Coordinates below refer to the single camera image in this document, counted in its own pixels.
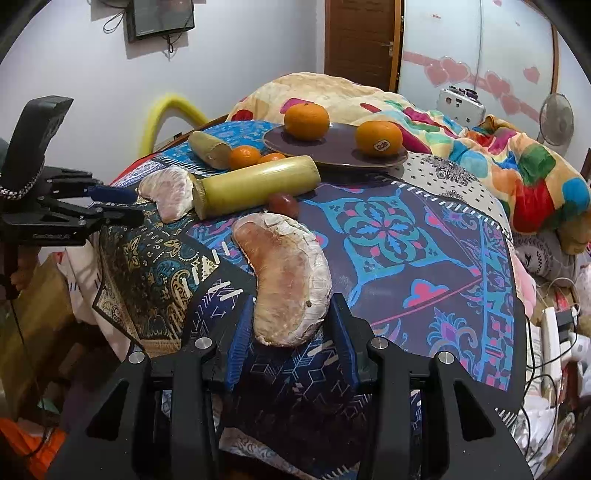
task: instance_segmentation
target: peeled pomelo slice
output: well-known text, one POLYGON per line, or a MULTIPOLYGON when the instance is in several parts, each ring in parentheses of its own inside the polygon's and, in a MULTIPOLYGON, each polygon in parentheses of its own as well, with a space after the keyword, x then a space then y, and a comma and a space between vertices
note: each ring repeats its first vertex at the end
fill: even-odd
POLYGON ((193 208, 189 175, 183 168, 169 167, 147 175, 139 183, 139 195, 156 202, 163 223, 176 222, 193 208))
POLYGON ((240 218, 232 236, 256 274, 256 339, 264 345, 301 345, 324 319, 332 288, 316 236, 276 213, 240 218))

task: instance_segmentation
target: small orange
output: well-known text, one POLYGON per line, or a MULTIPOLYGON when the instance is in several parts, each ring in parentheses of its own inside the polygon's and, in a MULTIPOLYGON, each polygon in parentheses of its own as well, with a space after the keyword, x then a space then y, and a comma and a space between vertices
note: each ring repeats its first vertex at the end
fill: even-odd
POLYGON ((357 127, 355 141, 369 157, 388 157, 402 147, 402 132, 392 122, 370 120, 357 127))
POLYGON ((261 159, 261 152, 250 145, 241 145, 230 153, 230 170, 256 165, 261 159))
POLYGON ((321 139, 330 127, 329 113, 316 103, 298 103, 289 107, 283 121, 287 133, 308 142, 321 139))
POLYGON ((261 159, 259 160, 259 163, 265 163, 268 161, 275 161, 275 160, 282 160, 283 158, 285 158, 285 155, 283 153, 273 152, 273 153, 269 153, 269 154, 265 155, 264 157, 261 157, 261 159))

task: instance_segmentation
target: purple plate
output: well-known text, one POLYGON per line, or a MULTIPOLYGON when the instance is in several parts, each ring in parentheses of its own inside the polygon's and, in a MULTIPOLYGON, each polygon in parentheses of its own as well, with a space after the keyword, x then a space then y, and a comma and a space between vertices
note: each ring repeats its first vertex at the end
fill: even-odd
POLYGON ((396 155, 373 158, 357 150, 355 143, 357 127, 331 123, 324 138, 304 142, 284 131, 283 125, 269 130, 263 137, 265 146, 288 157, 309 155, 317 164, 331 167, 387 170, 408 158, 406 148, 401 147, 396 155))

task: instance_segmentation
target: door handle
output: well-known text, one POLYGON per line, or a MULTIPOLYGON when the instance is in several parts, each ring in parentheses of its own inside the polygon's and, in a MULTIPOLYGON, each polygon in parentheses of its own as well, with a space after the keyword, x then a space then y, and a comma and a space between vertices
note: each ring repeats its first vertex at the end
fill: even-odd
POLYGON ((380 46, 388 47, 388 55, 394 57, 394 40, 391 40, 389 43, 382 43, 380 46))

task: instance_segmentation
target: orange cloth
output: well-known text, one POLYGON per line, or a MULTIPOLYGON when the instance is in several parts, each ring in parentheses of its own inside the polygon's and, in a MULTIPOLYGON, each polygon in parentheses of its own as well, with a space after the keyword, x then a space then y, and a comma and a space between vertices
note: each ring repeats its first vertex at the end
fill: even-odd
MULTIPOLYGON (((21 456, 25 456, 37 448, 42 439, 24 432, 15 422, 9 419, 0 419, 0 432, 6 437, 17 455, 21 456)), ((45 478, 50 463, 55 458, 65 439, 65 432, 53 429, 41 450, 28 460, 27 468, 37 480, 45 478)))

